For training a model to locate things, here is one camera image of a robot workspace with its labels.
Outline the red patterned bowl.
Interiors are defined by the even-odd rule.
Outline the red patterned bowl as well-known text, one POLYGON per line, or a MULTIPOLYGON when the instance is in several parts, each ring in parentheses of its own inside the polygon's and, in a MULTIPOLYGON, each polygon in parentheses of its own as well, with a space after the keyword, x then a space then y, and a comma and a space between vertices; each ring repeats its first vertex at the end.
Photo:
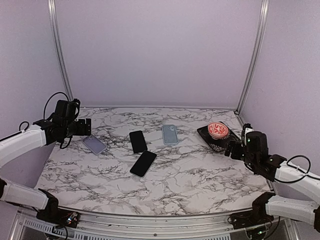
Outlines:
POLYGON ((221 122, 211 122, 207 126, 208 134, 215 140, 226 138, 229 135, 229 128, 221 122))

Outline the left aluminium frame post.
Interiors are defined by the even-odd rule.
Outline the left aluminium frame post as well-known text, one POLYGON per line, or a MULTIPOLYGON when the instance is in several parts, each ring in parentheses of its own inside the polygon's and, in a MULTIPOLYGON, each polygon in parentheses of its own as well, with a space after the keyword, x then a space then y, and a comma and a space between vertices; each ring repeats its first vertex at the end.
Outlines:
POLYGON ((63 48, 62 48, 62 42, 61 42, 60 33, 59 33, 58 16, 57 16, 57 10, 56 10, 56 1, 48 0, 47 3, 48 3, 50 25, 51 25, 52 34, 53 34, 53 42, 55 46, 57 61, 58 61, 58 65, 59 65, 59 69, 62 77, 64 90, 68 99, 72 100, 74 96, 72 93, 72 88, 71 88, 67 67, 66 67, 66 63, 63 55, 63 48))

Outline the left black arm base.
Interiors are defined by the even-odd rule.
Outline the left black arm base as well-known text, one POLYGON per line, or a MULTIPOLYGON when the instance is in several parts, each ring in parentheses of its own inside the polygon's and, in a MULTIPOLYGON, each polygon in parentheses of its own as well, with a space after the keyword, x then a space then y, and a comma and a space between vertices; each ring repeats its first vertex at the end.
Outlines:
POLYGON ((36 218, 62 227, 76 228, 79 222, 79 213, 60 208, 54 210, 44 209, 37 212, 36 218))

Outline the light blue phone case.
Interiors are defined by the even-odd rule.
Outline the light blue phone case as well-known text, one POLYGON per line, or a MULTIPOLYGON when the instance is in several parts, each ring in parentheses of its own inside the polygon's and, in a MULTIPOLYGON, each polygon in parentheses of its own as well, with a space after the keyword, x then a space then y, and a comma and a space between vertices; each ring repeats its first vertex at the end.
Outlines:
POLYGON ((173 124, 163 125, 161 129, 162 129, 162 139, 165 145, 173 146, 179 143, 175 125, 173 124))

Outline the lavender phone case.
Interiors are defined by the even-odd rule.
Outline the lavender phone case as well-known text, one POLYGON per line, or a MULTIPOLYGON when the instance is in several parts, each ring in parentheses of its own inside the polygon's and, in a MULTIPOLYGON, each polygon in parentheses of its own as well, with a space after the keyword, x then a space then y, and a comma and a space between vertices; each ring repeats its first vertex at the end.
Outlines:
POLYGON ((104 150, 107 149, 107 146, 101 140, 99 140, 97 137, 93 135, 89 135, 83 138, 82 143, 89 150, 91 150, 91 152, 94 153, 95 155, 99 155, 100 153, 102 153, 104 150))

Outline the front aluminium rail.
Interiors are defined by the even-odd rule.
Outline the front aluminium rail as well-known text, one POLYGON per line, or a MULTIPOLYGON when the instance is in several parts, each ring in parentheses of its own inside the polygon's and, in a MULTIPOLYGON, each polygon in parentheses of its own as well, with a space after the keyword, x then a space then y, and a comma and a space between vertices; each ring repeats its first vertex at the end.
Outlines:
POLYGON ((36 218, 32 208, 20 207, 10 240, 299 240, 294 221, 282 217, 257 226, 234 229, 230 212, 208 215, 143 216, 79 210, 76 228, 56 229, 36 218))

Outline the black phone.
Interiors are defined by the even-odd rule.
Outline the black phone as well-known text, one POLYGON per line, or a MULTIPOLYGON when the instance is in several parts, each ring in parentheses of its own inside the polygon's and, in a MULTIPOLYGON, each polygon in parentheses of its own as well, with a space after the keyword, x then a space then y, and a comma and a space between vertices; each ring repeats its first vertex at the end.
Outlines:
POLYGON ((132 150, 135 154, 143 153, 148 150, 143 132, 141 130, 129 133, 132 150))
POLYGON ((137 161, 134 163, 129 172, 135 176, 143 178, 156 158, 157 154, 147 150, 144 151, 137 159, 137 161))

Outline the black patterned tray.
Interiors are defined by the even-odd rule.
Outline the black patterned tray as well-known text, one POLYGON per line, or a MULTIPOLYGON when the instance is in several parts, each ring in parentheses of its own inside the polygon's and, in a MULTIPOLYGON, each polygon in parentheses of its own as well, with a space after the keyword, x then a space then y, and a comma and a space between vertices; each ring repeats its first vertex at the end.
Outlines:
POLYGON ((213 139, 208 133, 208 125, 198 128, 197 132, 200 135, 200 137, 204 140, 204 142, 216 153, 224 152, 230 141, 241 141, 240 138, 226 124, 225 125, 229 129, 228 136, 223 139, 213 139))

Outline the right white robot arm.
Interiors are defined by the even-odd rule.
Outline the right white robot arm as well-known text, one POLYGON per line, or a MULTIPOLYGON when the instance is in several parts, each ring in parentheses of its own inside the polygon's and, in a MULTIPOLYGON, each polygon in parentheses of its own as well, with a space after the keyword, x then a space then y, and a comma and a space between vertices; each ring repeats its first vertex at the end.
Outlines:
POLYGON ((229 142, 225 155, 244 162, 253 174, 274 183, 273 192, 262 193, 252 202, 247 214, 252 224, 278 216, 320 229, 320 177, 309 167, 304 169, 291 159, 271 155, 267 136, 248 128, 241 141, 229 142))

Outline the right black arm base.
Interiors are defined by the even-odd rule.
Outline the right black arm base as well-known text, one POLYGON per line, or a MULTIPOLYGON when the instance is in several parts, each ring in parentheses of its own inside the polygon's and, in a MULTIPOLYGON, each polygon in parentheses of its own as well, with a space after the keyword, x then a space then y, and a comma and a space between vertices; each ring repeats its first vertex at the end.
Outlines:
POLYGON ((271 223, 274 220, 270 215, 255 215, 252 210, 232 213, 227 221, 233 226, 234 230, 249 228, 256 225, 262 225, 265 223, 271 223))

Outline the right aluminium frame post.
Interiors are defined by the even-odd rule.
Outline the right aluminium frame post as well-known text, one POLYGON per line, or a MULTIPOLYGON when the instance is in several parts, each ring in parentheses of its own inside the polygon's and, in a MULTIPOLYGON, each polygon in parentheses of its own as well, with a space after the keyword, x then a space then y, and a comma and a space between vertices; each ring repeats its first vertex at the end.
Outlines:
POLYGON ((256 65, 258 62, 258 58, 259 58, 261 48, 263 45, 263 39, 265 36, 265 29, 266 29, 266 24, 267 24, 269 6, 270 6, 269 0, 262 0, 261 1, 260 14, 259 14, 259 19, 258 19, 258 25, 257 25, 257 31, 256 31, 255 40, 254 40, 252 55, 251 55, 249 67, 247 70, 247 74, 245 77, 244 85, 242 88, 242 92, 241 92, 241 95, 240 95, 240 98, 239 98, 239 101, 238 101, 238 104, 236 107, 236 112, 238 115, 241 114, 241 112, 245 106, 245 102, 246 102, 246 99, 249 94, 250 86, 251 86, 253 78, 254 78, 256 65))

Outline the aluminium frame post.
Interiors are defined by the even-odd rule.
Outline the aluminium frame post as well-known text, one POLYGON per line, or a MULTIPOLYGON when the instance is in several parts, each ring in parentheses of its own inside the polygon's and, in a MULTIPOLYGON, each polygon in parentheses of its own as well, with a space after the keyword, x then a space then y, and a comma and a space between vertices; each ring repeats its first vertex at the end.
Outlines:
POLYGON ((48 0, 47 3, 48 3, 50 25, 51 25, 52 34, 53 34, 53 42, 55 46, 57 61, 58 61, 58 65, 59 65, 59 69, 62 77, 64 90, 68 99, 72 100, 74 96, 72 93, 72 88, 71 88, 67 67, 66 67, 66 63, 63 55, 63 48, 62 48, 62 42, 61 42, 60 33, 59 33, 58 16, 57 16, 57 10, 56 10, 56 1, 48 0))
POLYGON ((246 102, 246 99, 249 94, 250 86, 251 86, 253 78, 254 78, 256 65, 258 62, 258 58, 259 58, 261 48, 263 45, 263 39, 265 36, 265 29, 266 29, 266 24, 267 24, 269 6, 270 6, 269 0, 262 0, 261 1, 260 14, 259 14, 259 19, 258 19, 258 25, 257 25, 257 31, 256 31, 255 40, 254 40, 252 55, 251 55, 249 67, 247 70, 247 74, 245 77, 244 85, 242 88, 242 92, 241 92, 241 95, 240 95, 240 98, 239 98, 239 101, 238 101, 238 104, 236 107, 236 112, 238 115, 241 114, 241 112, 245 106, 245 102, 246 102))

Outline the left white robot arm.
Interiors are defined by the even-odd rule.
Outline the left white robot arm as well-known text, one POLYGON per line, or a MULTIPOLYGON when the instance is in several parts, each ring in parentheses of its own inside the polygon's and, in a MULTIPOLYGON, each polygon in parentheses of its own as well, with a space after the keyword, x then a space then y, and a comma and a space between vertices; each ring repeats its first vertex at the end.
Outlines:
MULTIPOLYGON (((89 136, 92 132, 90 118, 79 119, 80 101, 59 100, 54 112, 48 117, 35 121, 26 129, 0 140, 0 165, 4 166, 34 149, 53 143, 63 144, 74 136, 89 136)), ((37 218, 58 223, 69 213, 59 208, 58 199, 43 189, 34 189, 11 182, 0 181, 0 200, 24 205, 37 210, 37 218)))

